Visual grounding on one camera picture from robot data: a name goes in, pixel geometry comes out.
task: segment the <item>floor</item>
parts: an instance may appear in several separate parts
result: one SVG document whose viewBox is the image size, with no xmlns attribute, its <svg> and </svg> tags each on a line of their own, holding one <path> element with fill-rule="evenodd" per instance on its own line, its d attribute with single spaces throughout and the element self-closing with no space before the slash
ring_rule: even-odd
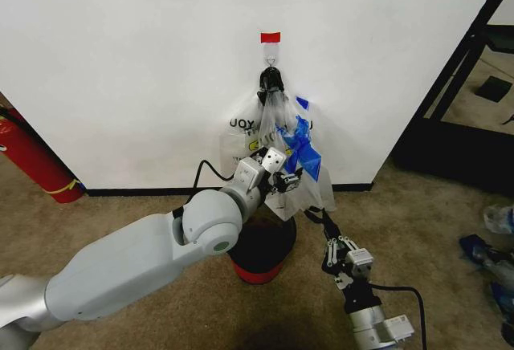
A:
<svg viewBox="0 0 514 350">
<path fill-rule="evenodd" d="M 87 197 L 55 203 L 0 157 L 0 275 L 49 276 L 82 246 L 184 197 Z M 478 233 L 498 247 L 514 238 L 483 227 L 481 210 L 508 199 L 387 162 L 368 193 L 337 193 L 333 218 L 376 259 L 372 280 L 417 287 L 426 304 L 432 349 L 508 349 L 485 274 L 460 257 L 457 239 Z M 320 270 L 320 226 L 297 218 L 298 238 L 271 283 L 240 281 L 227 255 L 188 268 L 163 290 L 115 315 L 70 322 L 43 333 L 34 350 L 60 349 L 355 349 L 343 299 Z M 416 329 L 418 307 L 404 293 L 378 293 L 389 316 L 405 313 Z"/>
<path fill-rule="evenodd" d="M 492 75 L 514 83 L 514 55 L 496 53 L 486 47 L 473 71 L 467 78 L 459 94 L 448 108 L 443 121 L 454 124 L 487 129 L 495 132 L 514 134 L 514 121 L 502 123 L 514 115 L 514 87 L 499 102 L 495 103 L 477 96 L 475 92 Z M 430 116 L 441 95 L 426 113 Z"/>
</svg>

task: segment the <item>black baseboard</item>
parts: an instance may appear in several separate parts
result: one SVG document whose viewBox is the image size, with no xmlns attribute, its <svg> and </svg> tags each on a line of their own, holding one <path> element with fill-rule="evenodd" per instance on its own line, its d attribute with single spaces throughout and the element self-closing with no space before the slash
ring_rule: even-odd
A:
<svg viewBox="0 0 514 350">
<path fill-rule="evenodd" d="M 373 183 L 334 184 L 336 192 L 361 192 L 370 191 Z M 219 189 L 219 187 L 202 187 L 199 189 Z M 170 196 L 191 195 L 193 189 L 187 188 L 120 188 L 120 189 L 86 189 L 89 196 Z"/>
</svg>

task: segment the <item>plastic bottle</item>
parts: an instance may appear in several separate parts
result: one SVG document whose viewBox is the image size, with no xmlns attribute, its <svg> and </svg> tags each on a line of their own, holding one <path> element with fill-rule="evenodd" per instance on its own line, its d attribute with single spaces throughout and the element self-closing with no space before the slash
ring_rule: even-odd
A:
<svg viewBox="0 0 514 350">
<path fill-rule="evenodd" d="M 514 234 L 513 208 L 489 206 L 483 211 L 485 226 L 495 234 Z"/>
</svg>

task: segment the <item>yellow stripe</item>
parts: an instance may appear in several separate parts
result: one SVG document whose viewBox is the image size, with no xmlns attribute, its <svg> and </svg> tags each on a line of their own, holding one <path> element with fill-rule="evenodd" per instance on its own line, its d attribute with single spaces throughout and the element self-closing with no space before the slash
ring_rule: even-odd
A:
<svg viewBox="0 0 514 350">
<path fill-rule="evenodd" d="M 71 181 L 71 183 L 70 183 L 70 184 L 66 185 L 65 187 L 63 187 L 63 188 L 61 188 L 61 189 L 57 189 L 56 191 L 46 191 L 46 190 L 44 189 L 44 191 L 45 191 L 46 193 L 49 193 L 50 195 L 54 195 L 54 194 L 56 194 L 56 193 L 64 192 L 64 191 L 66 191 L 67 189 L 73 189 L 73 187 L 75 187 L 75 184 L 78 184 L 78 183 L 80 183 L 80 181 L 78 181 L 77 179 L 73 179 L 73 180 Z"/>
</svg>

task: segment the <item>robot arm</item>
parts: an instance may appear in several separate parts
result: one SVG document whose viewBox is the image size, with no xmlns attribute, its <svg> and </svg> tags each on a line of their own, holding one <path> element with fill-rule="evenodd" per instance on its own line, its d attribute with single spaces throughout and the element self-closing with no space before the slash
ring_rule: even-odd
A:
<svg viewBox="0 0 514 350">
<path fill-rule="evenodd" d="M 394 349 L 414 334 L 406 315 L 386 319 L 381 300 L 373 294 L 368 277 L 373 256 L 345 237 L 325 210 L 316 216 L 311 210 L 304 213 L 311 221 L 322 224 L 327 239 L 321 269 L 334 277 L 337 288 L 345 296 L 345 312 L 353 325 L 353 337 L 360 350 Z"/>
<path fill-rule="evenodd" d="M 14 342 L 27 348 L 33 333 L 110 315 L 173 282 L 190 264 L 227 252 L 273 190 L 268 179 L 286 156 L 269 149 L 259 159 L 242 159 L 233 182 L 219 191 L 199 192 L 178 210 L 149 215 L 85 246 L 50 280 L 0 279 L 0 348 L 6 337 L 6 348 Z"/>
</svg>

